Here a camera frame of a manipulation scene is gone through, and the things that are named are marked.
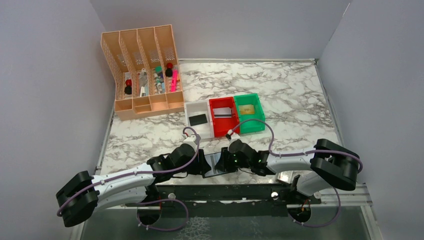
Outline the silver card tin box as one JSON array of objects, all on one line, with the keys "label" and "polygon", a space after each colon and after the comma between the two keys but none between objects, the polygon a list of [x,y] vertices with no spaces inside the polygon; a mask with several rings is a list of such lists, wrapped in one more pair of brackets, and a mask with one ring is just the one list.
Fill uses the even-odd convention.
[{"label": "silver card tin box", "polygon": [[275,176],[275,180],[280,183],[291,184],[293,180],[293,171],[283,171]]}]

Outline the silver patterned credit card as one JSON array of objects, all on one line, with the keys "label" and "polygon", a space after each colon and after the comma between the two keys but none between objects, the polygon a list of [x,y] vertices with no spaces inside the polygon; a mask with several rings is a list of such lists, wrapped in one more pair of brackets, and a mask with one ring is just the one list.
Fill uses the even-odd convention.
[{"label": "silver patterned credit card", "polygon": [[231,118],[232,117],[232,109],[230,107],[220,107],[220,108],[213,108],[213,116],[218,118]]}]

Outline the black leather card holder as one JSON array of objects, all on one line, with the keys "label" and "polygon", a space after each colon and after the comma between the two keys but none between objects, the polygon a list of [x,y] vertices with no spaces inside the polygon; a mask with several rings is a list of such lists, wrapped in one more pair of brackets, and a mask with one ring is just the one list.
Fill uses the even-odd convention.
[{"label": "black leather card holder", "polygon": [[224,153],[200,154],[198,162],[200,164],[200,175],[203,179],[233,173],[232,170],[224,167]]}]

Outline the red plastic bin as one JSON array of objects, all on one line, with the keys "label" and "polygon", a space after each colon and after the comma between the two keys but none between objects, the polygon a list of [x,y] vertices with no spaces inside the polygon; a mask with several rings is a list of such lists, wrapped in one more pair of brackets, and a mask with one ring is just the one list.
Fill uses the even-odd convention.
[{"label": "red plastic bin", "polygon": [[232,96],[208,100],[215,138],[224,137],[240,123],[236,103]]}]

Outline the gold card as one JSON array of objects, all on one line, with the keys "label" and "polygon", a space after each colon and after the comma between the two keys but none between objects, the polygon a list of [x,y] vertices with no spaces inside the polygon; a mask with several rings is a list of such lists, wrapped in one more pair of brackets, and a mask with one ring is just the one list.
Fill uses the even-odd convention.
[{"label": "gold card", "polygon": [[238,110],[240,115],[254,115],[256,113],[255,106],[253,104],[239,105]]}]

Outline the peach plastic desk organizer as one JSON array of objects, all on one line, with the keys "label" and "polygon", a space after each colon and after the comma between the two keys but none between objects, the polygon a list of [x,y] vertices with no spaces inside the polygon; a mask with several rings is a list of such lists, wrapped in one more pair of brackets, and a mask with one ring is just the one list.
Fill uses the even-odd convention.
[{"label": "peach plastic desk organizer", "polygon": [[[160,25],[101,34],[101,49],[115,81],[114,112],[122,121],[184,111],[184,95],[172,25]],[[166,64],[178,70],[177,91],[171,92],[172,77],[165,76]],[[155,67],[162,67],[165,93],[158,94]],[[148,96],[139,96],[138,72],[146,69]],[[125,81],[132,80],[132,94],[124,93]]]}]

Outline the green plastic bin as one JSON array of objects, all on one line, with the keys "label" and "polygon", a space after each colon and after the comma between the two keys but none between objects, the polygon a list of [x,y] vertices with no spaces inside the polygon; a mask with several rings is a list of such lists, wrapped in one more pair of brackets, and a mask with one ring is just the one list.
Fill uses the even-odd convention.
[{"label": "green plastic bin", "polygon": [[[257,93],[236,95],[233,97],[237,109],[239,121],[243,122],[249,119],[258,119],[265,121],[266,117]],[[261,132],[265,129],[265,125],[259,121],[248,121],[240,127],[241,134],[250,134]]]}]

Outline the white plastic bin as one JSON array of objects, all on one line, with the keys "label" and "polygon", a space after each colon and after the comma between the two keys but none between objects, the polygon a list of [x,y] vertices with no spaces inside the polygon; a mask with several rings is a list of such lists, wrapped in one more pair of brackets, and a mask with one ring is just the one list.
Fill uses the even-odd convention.
[{"label": "white plastic bin", "polygon": [[184,103],[186,125],[193,128],[202,140],[213,139],[213,121],[208,100]]}]

